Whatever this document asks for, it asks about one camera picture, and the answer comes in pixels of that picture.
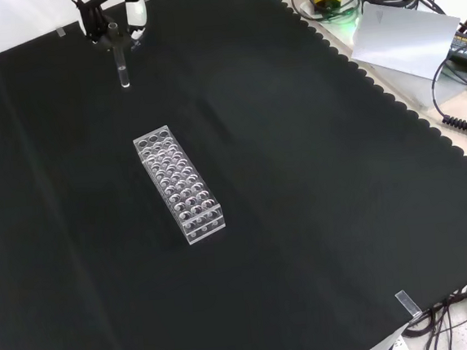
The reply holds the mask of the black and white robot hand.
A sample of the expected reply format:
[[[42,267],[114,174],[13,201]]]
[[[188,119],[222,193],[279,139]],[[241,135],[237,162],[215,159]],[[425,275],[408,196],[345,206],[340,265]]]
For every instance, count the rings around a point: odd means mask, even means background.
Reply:
[[[109,24],[112,21],[104,15],[102,4],[108,0],[71,0],[80,13],[77,21],[86,38],[94,44],[109,44]],[[146,2],[144,0],[124,0],[126,9],[126,34],[138,43],[147,24]]]

